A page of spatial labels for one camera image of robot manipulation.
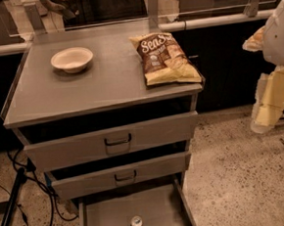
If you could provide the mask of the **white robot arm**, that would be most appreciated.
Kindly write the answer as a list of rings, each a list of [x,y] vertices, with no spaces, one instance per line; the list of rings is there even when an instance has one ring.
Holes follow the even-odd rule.
[[[265,133],[274,128],[284,111],[284,0],[265,25],[244,42],[243,49],[262,51],[263,58],[275,65],[270,74],[260,75],[251,114],[251,129]]]

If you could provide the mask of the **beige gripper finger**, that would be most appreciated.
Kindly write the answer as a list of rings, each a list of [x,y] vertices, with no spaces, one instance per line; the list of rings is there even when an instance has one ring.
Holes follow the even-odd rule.
[[[257,30],[250,38],[248,38],[244,44],[242,45],[242,48],[245,51],[249,52],[256,52],[261,51],[263,47],[263,32],[265,30],[265,27],[261,27],[259,30]]]
[[[255,133],[266,133],[284,111],[284,67],[277,66],[270,74],[262,73],[256,90],[250,127]]]

